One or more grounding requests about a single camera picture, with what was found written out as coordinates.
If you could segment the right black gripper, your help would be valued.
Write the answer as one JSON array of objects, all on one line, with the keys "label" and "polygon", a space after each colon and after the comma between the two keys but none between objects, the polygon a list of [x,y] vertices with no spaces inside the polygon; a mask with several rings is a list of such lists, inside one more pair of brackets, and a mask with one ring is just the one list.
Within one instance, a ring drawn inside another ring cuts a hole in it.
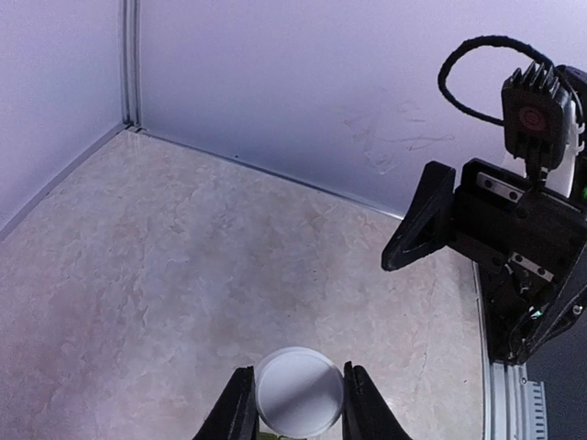
[{"label": "right black gripper", "polygon": [[453,198],[455,177],[440,162],[424,167],[382,269],[449,241],[482,272],[491,359],[522,364],[586,310],[586,206],[481,159],[463,166]]}]

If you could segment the white pill bottle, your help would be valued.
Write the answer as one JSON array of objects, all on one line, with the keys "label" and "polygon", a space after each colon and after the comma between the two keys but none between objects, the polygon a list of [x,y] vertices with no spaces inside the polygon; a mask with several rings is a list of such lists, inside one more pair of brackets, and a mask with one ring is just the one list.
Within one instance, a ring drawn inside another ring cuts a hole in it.
[{"label": "white pill bottle", "polygon": [[311,348],[278,349],[255,367],[254,375],[258,414],[277,435],[320,436],[342,414],[343,375],[333,361]]}]

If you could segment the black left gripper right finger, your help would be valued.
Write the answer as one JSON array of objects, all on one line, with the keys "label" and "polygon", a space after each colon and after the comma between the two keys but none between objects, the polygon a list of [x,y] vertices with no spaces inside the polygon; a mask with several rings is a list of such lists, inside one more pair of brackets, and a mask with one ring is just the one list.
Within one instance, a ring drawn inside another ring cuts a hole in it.
[{"label": "black left gripper right finger", "polygon": [[344,440],[410,440],[367,370],[351,361],[344,365]]}]

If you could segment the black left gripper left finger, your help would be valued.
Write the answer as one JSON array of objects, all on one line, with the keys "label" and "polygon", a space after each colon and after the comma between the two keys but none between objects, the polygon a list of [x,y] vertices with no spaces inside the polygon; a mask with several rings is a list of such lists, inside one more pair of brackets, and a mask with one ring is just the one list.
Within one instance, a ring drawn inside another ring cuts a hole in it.
[{"label": "black left gripper left finger", "polygon": [[193,440],[255,438],[255,375],[252,366],[237,368]]}]

